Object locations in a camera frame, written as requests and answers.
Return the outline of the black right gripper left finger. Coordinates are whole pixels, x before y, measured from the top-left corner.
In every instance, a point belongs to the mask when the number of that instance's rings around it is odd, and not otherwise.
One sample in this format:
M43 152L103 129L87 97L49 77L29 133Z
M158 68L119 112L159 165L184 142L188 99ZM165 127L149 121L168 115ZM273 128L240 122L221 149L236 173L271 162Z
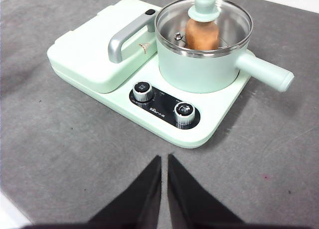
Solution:
M155 156L136 179L89 222L102 225L156 225L161 200L161 157Z

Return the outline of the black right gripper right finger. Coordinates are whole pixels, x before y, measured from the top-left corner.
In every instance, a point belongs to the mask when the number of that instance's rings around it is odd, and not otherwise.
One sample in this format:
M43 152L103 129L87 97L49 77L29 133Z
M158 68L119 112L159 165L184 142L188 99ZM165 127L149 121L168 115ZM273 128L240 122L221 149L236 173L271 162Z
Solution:
M168 155L167 196L173 225L244 224L206 191L172 154Z

